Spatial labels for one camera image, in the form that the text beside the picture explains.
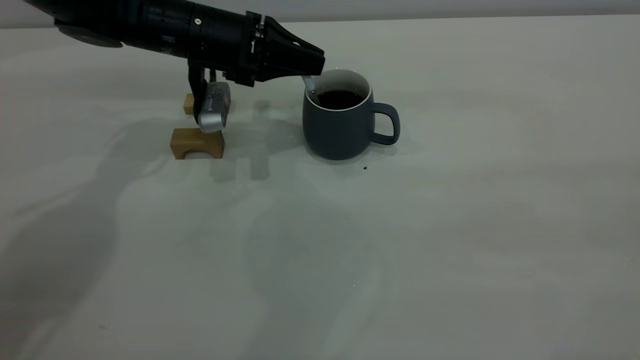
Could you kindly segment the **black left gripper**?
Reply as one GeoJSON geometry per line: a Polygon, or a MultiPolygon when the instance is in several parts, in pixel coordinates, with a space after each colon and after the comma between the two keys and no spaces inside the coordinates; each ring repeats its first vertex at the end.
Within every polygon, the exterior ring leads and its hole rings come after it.
{"type": "Polygon", "coordinates": [[[298,38],[271,16],[263,18],[265,45],[260,60],[262,16],[247,11],[240,22],[240,39],[235,42],[233,61],[223,76],[229,82],[253,87],[256,80],[288,76],[316,76],[323,71],[325,53],[319,47],[298,38]]]}

